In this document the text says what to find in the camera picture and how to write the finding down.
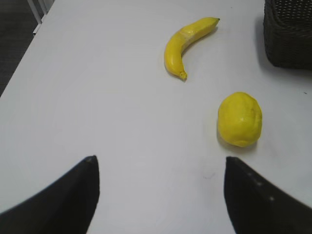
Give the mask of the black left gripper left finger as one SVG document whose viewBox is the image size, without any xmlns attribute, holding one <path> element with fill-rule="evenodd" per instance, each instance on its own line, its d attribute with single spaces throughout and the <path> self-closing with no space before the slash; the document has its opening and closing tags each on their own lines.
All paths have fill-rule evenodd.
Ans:
<svg viewBox="0 0 312 234">
<path fill-rule="evenodd" d="M 99 200 L 99 166 L 88 156 L 41 192 L 0 214 L 2 234 L 85 234 Z"/>
</svg>

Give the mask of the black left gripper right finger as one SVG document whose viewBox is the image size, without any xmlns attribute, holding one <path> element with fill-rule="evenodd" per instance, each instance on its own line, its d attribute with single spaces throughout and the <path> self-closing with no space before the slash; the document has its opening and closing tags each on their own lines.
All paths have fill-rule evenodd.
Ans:
<svg viewBox="0 0 312 234">
<path fill-rule="evenodd" d="M 312 209 L 241 159 L 226 158 L 224 198 L 237 234 L 310 234 Z"/>
</svg>

